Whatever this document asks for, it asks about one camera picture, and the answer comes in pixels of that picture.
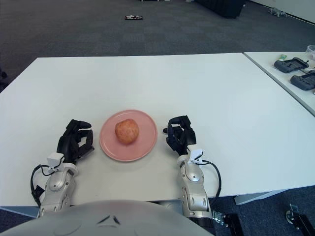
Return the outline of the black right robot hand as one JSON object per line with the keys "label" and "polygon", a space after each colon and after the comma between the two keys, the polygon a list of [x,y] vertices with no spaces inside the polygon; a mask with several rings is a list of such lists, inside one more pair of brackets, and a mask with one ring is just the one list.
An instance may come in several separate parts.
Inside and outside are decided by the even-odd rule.
{"label": "black right robot hand", "polygon": [[169,120],[163,133],[167,135],[166,142],[179,156],[188,153],[188,146],[196,144],[196,136],[191,128],[188,116],[179,116]]}

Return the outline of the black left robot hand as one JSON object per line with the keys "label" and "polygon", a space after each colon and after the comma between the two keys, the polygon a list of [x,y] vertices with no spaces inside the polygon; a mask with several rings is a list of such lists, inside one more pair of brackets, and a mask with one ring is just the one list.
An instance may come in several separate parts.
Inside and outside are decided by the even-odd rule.
{"label": "black left robot hand", "polygon": [[75,165],[80,158],[94,151],[93,140],[92,125],[72,119],[59,139],[57,153],[63,154],[64,163]]}

